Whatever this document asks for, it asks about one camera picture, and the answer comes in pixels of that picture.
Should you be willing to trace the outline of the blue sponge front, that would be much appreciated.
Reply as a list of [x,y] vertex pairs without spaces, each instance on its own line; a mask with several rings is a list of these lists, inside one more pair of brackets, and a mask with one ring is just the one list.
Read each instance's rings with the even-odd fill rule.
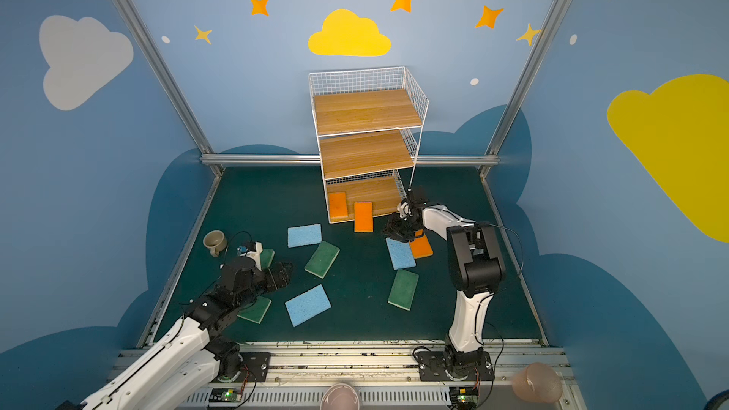
[[287,313],[296,328],[331,308],[330,300],[322,285],[290,299],[285,303]]

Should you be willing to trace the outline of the orange sponge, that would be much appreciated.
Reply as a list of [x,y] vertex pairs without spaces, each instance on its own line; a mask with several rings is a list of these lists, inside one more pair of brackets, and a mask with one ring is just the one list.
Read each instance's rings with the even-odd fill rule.
[[423,230],[415,233],[415,237],[409,242],[409,248],[415,259],[430,257],[434,254],[428,237]]
[[358,201],[354,203],[354,231],[355,233],[372,233],[373,203],[371,201]]
[[347,194],[345,192],[328,193],[328,215],[332,222],[346,221],[349,218]]

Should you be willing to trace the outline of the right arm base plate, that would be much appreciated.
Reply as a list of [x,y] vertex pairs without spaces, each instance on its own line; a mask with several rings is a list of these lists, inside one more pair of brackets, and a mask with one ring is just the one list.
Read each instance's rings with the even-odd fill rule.
[[422,382],[493,381],[495,368],[482,347],[470,352],[417,348],[412,354]]

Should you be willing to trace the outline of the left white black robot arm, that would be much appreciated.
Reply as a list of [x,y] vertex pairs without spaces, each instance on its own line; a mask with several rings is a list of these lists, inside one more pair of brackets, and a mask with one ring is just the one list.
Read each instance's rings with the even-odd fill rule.
[[223,332],[241,309],[290,285],[293,265],[274,263],[261,271],[241,256],[222,266],[220,279],[115,380],[80,402],[60,409],[174,409],[199,387],[220,377],[234,380],[245,369],[237,342]]

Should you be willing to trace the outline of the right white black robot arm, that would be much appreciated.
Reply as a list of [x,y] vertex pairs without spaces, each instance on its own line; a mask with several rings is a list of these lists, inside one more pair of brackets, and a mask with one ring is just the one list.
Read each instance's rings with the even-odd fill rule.
[[423,190],[409,189],[385,226],[387,238],[413,244],[427,232],[446,241],[448,270],[457,303],[445,352],[465,363],[484,353],[482,330],[488,305],[506,278],[497,226],[464,218],[432,204]]

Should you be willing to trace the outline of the green circuit board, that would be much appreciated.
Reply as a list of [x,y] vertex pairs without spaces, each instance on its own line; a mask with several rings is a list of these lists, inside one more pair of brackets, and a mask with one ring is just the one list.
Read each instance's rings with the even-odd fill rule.
[[480,402],[478,389],[450,387],[448,397],[450,410],[475,410]]
[[213,388],[210,391],[208,404],[235,404],[238,405],[242,401],[241,394],[238,390],[232,388]]

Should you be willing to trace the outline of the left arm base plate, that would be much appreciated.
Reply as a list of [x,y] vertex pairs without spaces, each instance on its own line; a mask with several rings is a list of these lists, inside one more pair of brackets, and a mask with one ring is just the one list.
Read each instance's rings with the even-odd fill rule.
[[234,352],[223,357],[216,380],[220,383],[264,383],[271,362],[269,352]]

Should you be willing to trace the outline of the left green circuit board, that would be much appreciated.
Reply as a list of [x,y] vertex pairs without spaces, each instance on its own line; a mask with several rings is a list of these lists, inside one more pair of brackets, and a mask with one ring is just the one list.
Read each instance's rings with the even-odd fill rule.
[[238,405],[242,401],[241,394],[238,390],[232,388],[213,388],[210,391],[208,404],[235,404]]

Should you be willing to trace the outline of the green sponge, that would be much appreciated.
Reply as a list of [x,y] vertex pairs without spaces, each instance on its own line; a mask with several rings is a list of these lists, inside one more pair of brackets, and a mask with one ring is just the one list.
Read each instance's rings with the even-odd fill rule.
[[271,264],[273,264],[273,260],[275,259],[275,250],[273,249],[264,249],[260,253],[260,268],[262,271],[266,271],[271,267]]
[[305,265],[305,271],[324,279],[339,254],[339,247],[322,241]]
[[395,274],[387,303],[404,311],[410,311],[418,283],[419,275],[417,273],[398,270]]
[[256,298],[256,301],[250,303],[250,305],[246,305],[246,307],[243,307],[243,309],[241,309],[237,313],[237,317],[242,320],[260,325],[266,314],[268,313],[270,307],[270,298],[258,296],[258,298]]

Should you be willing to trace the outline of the blue sponge near shelf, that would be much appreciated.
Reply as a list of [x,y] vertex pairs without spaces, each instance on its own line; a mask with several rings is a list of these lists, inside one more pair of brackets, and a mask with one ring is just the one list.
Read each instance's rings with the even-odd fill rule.
[[290,227],[287,230],[287,245],[290,249],[316,245],[322,242],[320,224]]

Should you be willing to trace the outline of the pink bowl front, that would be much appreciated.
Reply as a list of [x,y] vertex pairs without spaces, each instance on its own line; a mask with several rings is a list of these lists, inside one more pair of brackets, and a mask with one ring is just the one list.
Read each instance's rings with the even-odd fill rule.
[[357,390],[347,383],[336,383],[324,394],[321,410],[360,410],[361,400]]

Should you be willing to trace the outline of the translucent pink cup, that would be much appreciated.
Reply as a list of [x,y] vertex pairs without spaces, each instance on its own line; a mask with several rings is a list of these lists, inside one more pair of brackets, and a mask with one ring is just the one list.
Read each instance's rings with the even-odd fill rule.
[[514,394],[532,404],[555,404],[563,396],[560,376],[550,366],[532,363],[511,379]]

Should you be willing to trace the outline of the beige ceramic mug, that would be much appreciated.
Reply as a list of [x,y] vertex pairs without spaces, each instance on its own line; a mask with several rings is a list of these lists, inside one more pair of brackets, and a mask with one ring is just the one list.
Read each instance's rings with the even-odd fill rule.
[[228,246],[228,240],[220,230],[210,231],[203,237],[203,245],[212,257],[218,257]]

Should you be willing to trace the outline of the right green circuit board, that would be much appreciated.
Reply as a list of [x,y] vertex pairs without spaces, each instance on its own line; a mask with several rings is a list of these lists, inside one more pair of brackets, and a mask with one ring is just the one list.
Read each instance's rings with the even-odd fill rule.
[[478,389],[450,387],[448,397],[450,410],[475,410],[480,402]]

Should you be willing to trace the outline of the blue sponge right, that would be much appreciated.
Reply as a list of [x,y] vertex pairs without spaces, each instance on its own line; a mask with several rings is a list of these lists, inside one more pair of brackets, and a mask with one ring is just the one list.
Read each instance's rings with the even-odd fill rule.
[[416,266],[413,252],[408,243],[387,237],[385,239],[393,269],[396,271],[410,269]]

